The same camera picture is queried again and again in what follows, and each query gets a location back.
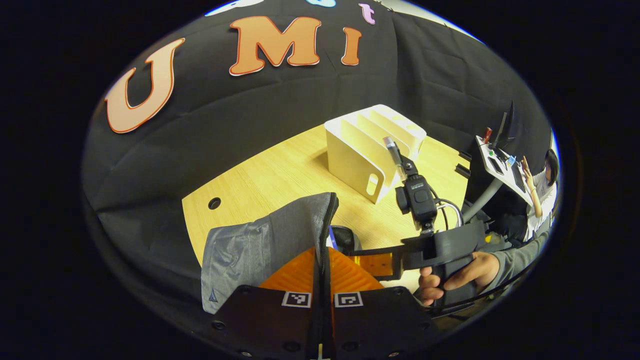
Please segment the white desk organizer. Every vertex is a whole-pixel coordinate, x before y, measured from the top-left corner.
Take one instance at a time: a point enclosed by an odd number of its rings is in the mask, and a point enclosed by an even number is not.
[[[324,123],[329,172],[377,204],[400,179],[385,147],[384,137],[415,161],[427,136],[425,130],[385,105],[331,119]]]

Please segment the red object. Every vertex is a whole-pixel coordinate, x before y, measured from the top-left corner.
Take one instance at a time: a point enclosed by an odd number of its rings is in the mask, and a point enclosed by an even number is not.
[[[486,128],[486,131],[484,132],[484,143],[488,143],[489,142],[489,138],[491,137],[491,133],[493,132],[493,130],[491,130],[490,127]]]

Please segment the keyboard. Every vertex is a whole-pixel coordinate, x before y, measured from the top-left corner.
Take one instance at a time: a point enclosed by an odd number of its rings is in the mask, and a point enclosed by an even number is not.
[[[520,174],[520,169],[518,169],[518,163],[513,163],[511,166],[511,173],[513,174],[513,179],[516,181],[516,185],[522,190],[522,192],[527,192],[527,188],[524,186],[524,182],[522,181],[522,175]]]

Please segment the gray sleeve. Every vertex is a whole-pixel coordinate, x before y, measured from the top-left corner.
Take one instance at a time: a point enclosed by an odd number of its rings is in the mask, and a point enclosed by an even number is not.
[[[529,266],[544,249],[548,237],[549,232],[545,231],[519,249],[492,252],[491,254],[498,258],[500,270],[498,270],[498,274],[482,293],[495,289]]]

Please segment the person's hand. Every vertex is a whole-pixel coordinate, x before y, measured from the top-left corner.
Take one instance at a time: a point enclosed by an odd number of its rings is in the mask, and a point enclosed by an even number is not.
[[[444,283],[445,290],[457,289],[466,285],[469,281],[476,281],[478,293],[481,293],[487,285],[491,284],[500,270],[498,258],[487,252],[474,252],[474,260],[460,269]],[[420,299],[425,306],[433,304],[433,301],[444,295],[440,285],[440,277],[432,274],[431,266],[420,269]]]
[[[524,172],[524,177],[527,181],[527,187],[529,187],[529,191],[533,190],[533,175],[531,175],[531,171],[529,170],[527,158],[524,156],[522,156],[522,172]]]

